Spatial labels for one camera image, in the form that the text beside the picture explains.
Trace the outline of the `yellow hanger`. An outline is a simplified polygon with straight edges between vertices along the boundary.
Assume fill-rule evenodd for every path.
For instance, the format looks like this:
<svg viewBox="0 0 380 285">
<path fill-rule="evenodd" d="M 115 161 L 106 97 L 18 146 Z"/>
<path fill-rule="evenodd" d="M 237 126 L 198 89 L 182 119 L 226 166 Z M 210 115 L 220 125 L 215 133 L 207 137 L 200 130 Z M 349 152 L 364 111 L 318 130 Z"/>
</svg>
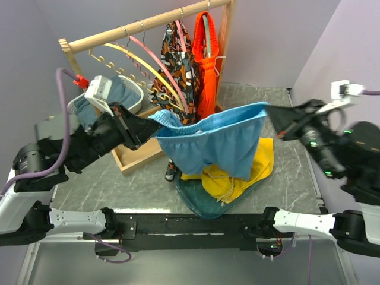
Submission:
<svg viewBox="0 0 380 285">
<path fill-rule="evenodd" d="M 118 50 L 120 52 L 122 52 L 124 55 L 129 52 L 128 50 L 126 50 L 123 46 L 118 46 L 116 44 L 112 44 L 112 43 L 105 43 L 103 44 L 104 47 L 107 47 L 107 48 L 111 48 L 111 49 L 114 49 L 114 50 Z M 130 75 L 127 75 L 127 73 L 125 72 L 125 70 L 123 68 L 117 68 L 116 65 L 113 63 L 113 62 L 107 62 L 105 60 L 105 58 L 103 56 L 96 56 L 94 53 L 93 53 L 93 48 L 90 48 L 88 50 L 88 54 L 94 58 L 95 60 L 97 60 L 98 62 L 102 62 L 104 63 L 108 68 L 114 70 L 117 74 L 119 75 L 123 75 L 123 76 L 126 76 L 128 77 L 129 79 L 132 79 L 134 80 L 140 87 L 145 87 L 145 85 L 142 85 L 142 82 L 145 82 L 145 81 L 136 81 L 136 77 L 132 74 Z M 135 55 L 134 53 L 130 52 L 130 56 L 131 57 L 137 57 L 137 59 L 135 60 L 136 62 L 139 61 L 140 62 L 140 65 L 141 65 L 141 69 L 143 72 L 148 72 L 150 78 L 152 81 L 154 81 L 156 78 L 156 76 L 150 72 L 146 67 L 145 65 L 149 65 L 145 60 L 141 59 L 139 56 Z"/>
</svg>

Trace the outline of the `light blue shorts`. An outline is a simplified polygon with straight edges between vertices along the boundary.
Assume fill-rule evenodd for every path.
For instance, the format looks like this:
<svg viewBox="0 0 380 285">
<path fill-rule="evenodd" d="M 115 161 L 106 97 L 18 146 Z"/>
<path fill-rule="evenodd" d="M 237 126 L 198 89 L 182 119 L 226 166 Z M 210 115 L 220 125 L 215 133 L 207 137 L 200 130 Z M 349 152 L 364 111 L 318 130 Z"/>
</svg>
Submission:
<svg viewBox="0 0 380 285">
<path fill-rule="evenodd" d="M 258 102 L 227 109 L 192 125 L 184 125 L 168 110 L 150 119 L 162 125 L 155 138 L 181 172 L 200 174 L 215 164 L 234 178 L 248 180 L 267 105 Z"/>
</svg>

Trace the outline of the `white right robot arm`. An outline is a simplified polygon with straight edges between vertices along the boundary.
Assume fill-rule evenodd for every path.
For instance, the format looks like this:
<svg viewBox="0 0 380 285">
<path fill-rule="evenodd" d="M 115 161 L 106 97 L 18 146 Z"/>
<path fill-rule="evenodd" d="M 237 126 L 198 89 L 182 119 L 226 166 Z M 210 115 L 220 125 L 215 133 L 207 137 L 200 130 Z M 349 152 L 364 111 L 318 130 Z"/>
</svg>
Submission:
<svg viewBox="0 0 380 285">
<path fill-rule="evenodd" d="M 343 205 L 326 214 L 294 213 L 267 207 L 260 230 L 303 233 L 334 241 L 341 249 L 368 257 L 379 257 L 379 127 L 358 121 L 339 132 L 330 127 L 334 107 L 310 100 L 292 107 L 268 105 L 268 117 L 280 139 L 298 140 L 321 175 L 338 186 Z"/>
</svg>

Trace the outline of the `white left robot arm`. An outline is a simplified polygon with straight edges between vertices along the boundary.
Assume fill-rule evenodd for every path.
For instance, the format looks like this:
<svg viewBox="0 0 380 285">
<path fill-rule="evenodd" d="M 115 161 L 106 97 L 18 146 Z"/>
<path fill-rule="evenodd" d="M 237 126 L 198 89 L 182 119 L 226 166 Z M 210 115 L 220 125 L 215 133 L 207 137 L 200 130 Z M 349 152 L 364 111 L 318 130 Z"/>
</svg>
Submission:
<svg viewBox="0 0 380 285">
<path fill-rule="evenodd" d="M 36 142 L 17 153 L 1 191 L 1 246 L 28 245 L 59 233 L 93 234 L 112 238 L 119 230 L 113 209 L 90 212 L 51 207 L 54 188 L 68 180 L 66 172 L 80 174 L 119 145 L 135 151 L 162 127 L 113 102 L 90 129 L 77 115 L 56 115 L 35 126 Z"/>
</svg>

